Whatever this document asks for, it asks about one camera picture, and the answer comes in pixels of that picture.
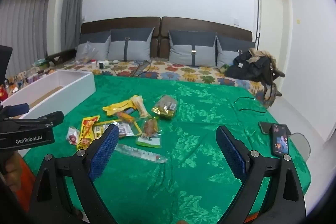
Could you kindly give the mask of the person's left hand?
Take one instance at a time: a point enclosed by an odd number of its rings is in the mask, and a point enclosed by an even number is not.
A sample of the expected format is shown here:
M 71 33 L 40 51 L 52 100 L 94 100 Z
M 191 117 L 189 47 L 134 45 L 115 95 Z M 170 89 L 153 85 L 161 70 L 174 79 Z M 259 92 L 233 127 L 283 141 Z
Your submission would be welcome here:
M 6 174 L 1 174 L 1 179 L 10 190 L 15 193 L 21 188 L 22 167 L 20 164 L 21 155 L 15 151 L 6 161 Z

